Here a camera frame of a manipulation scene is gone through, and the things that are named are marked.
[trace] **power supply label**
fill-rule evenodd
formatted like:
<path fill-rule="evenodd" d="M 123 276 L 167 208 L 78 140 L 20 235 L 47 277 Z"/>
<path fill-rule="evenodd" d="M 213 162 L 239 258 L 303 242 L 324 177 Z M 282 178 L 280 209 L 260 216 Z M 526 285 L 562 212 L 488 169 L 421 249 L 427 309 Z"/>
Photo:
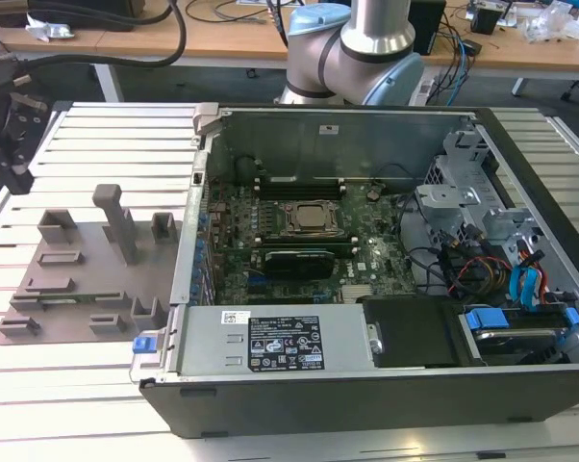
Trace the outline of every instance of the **power supply label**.
<path fill-rule="evenodd" d="M 324 369 L 319 317 L 249 318 L 248 358 L 253 372 Z"/>

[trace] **sticker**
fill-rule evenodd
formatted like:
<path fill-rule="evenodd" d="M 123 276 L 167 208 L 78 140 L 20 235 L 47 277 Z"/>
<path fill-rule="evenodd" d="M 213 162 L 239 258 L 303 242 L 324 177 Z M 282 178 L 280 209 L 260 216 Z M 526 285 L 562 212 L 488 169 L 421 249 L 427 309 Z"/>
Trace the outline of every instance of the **sticker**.
<path fill-rule="evenodd" d="M 338 125 L 319 125 L 319 135 L 338 135 Z"/>
<path fill-rule="evenodd" d="M 221 323 L 222 324 L 248 324 L 250 316 L 251 316 L 250 311 L 222 311 L 221 312 Z"/>
<path fill-rule="evenodd" d="M 73 298 L 65 298 L 65 299 L 61 299 L 61 300 L 40 300 L 42 305 L 73 305 L 78 303 L 77 300 L 74 300 Z"/>
<path fill-rule="evenodd" d="M 248 323 L 251 371 L 324 369 L 319 317 L 250 318 Z"/>

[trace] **blue latch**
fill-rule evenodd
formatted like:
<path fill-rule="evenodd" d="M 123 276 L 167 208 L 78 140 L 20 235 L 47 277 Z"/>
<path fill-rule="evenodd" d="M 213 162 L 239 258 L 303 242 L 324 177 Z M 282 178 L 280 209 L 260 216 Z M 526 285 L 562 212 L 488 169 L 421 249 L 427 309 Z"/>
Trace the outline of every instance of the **blue latch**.
<path fill-rule="evenodd" d="M 520 277 L 524 276 L 524 282 L 520 287 Z M 540 274 L 534 268 L 516 265 L 512 268 L 510 274 L 510 297 L 512 301 L 517 301 L 520 298 L 522 306 L 526 307 L 530 312 L 535 313 L 538 307 L 533 304 L 533 293 L 536 290 L 538 278 Z"/>
<path fill-rule="evenodd" d="M 134 354 L 156 353 L 157 352 L 157 338 L 156 337 L 136 337 L 132 343 L 132 351 Z"/>
<path fill-rule="evenodd" d="M 566 308 L 566 316 L 571 325 L 579 324 L 579 314 L 575 308 Z"/>
<path fill-rule="evenodd" d="M 510 327 L 501 308 L 473 308 L 466 315 L 469 329 L 505 329 Z"/>

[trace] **floor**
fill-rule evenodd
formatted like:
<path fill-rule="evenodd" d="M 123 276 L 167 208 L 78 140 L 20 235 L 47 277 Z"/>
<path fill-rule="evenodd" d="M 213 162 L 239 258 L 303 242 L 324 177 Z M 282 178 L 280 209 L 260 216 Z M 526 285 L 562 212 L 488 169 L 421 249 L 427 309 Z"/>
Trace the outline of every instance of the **floor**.
<path fill-rule="evenodd" d="M 127 101 L 270 103 L 283 90 L 285 72 L 258 69 L 256 75 L 248 78 L 245 69 L 210 67 L 118 70 Z M 455 106 L 537 107 L 562 118 L 579 137 L 579 90 L 569 102 L 560 99 L 570 82 L 531 81 L 521 97 L 511 95 L 513 84 L 514 79 L 470 78 Z M 103 100 L 93 72 L 78 64 L 43 69 L 34 75 L 30 92 L 54 100 Z"/>

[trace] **table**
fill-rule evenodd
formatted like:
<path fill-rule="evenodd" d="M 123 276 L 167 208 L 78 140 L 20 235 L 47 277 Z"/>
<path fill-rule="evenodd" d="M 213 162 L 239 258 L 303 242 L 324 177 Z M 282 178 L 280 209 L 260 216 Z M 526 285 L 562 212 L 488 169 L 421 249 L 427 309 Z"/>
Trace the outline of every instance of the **table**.
<path fill-rule="evenodd" d="M 190 156 L 183 156 L 194 149 L 193 107 L 76 103 L 53 114 L 31 167 L 32 192 L 0 192 L 0 319 L 39 242 L 35 225 L 45 208 L 69 208 L 76 221 L 103 220 L 92 206 L 92 192 L 98 183 L 118 183 L 121 203 L 132 208 L 134 220 L 148 220 L 157 211 L 182 219 L 191 173 Z M 500 113 L 506 123 L 535 118 L 522 110 Z M 115 129 L 114 147 L 108 145 L 109 127 Z M 158 130 L 147 127 L 164 133 L 154 138 Z M 66 454 L 74 461 L 153 460 L 161 454 L 185 462 L 468 461 L 489 450 L 521 462 L 579 462 L 579 406 L 544 423 L 181 440 L 131 383 L 130 346 L 0 346 L 0 460 L 59 462 Z"/>
<path fill-rule="evenodd" d="M 184 7 L 187 0 L 179 0 Z M 210 5 L 219 0 L 200 0 L 191 9 L 193 14 L 215 18 Z M 579 41 L 527 43 L 517 29 L 496 29 L 492 36 L 468 32 L 468 22 L 456 17 L 456 7 L 466 0 L 449 0 L 446 9 L 450 20 L 464 39 L 483 45 L 471 75 L 490 77 L 517 77 L 531 79 L 579 80 Z M 147 0 L 146 15 L 155 15 L 165 8 L 164 0 Z M 227 14 L 245 14 L 255 7 L 229 5 Z M 289 8 L 284 9 L 286 24 Z M 269 20 L 266 25 L 208 24 L 187 18 L 188 40 L 184 56 L 176 65 L 201 65 L 245 68 L 285 68 L 287 50 Z M 170 17 L 151 26 L 136 28 L 131 33 L 78 31 L 77 38 L 62 42 L 43 43 L 23 30 L 0 29 L 0 39 L 22 58 L 35 58 L 49 54 L 69 52 L 110 54 L 155 60 L 167 56 L 175 49 L 177 28 Z M 449 65 L 452 48 L 443 38 L 437 38 L 433 53 L 424 57 L 427 65 L 425 81 L 433 80 L 442 68 Z M 107 101 L 121 101 L 122 93 L 111 66 L 96 65 L 99 81 Z M 519 94 L 526 80 L 515 88 Z"/>

